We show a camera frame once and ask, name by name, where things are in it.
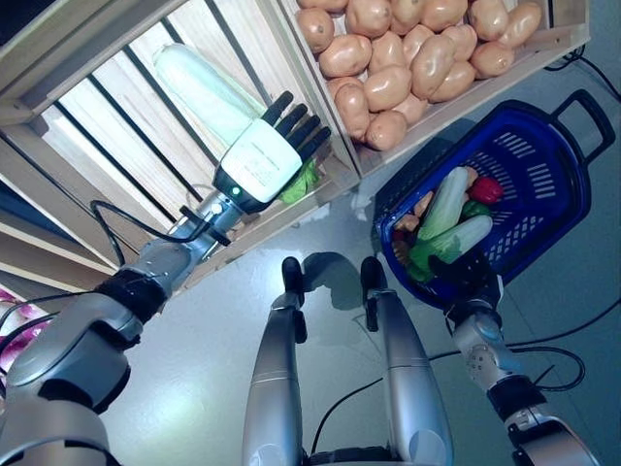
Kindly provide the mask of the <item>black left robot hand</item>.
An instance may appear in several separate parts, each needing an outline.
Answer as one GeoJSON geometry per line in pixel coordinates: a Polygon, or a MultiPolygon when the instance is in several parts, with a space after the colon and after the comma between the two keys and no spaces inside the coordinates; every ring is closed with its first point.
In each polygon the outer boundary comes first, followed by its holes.
{"type": "Polygon", "coordinates": [[[293,94],[283,92],[226,151],[213,186],[246,215],[265,211],[331,136],[305,104],[285,109],[293,94]]]}

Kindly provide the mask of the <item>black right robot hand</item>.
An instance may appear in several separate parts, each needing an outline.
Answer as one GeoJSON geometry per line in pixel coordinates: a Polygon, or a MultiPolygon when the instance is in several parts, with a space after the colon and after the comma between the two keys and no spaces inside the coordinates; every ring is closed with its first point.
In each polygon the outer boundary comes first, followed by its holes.
{"type": "Polygon", "coordinates": [[[455,289],[451,305],[472,305],[496,311],[504,296],[502,277],[492,268],[479,249],[469,250],[452,263],[432,255],[428,259],[432,272],[455,289]]]}

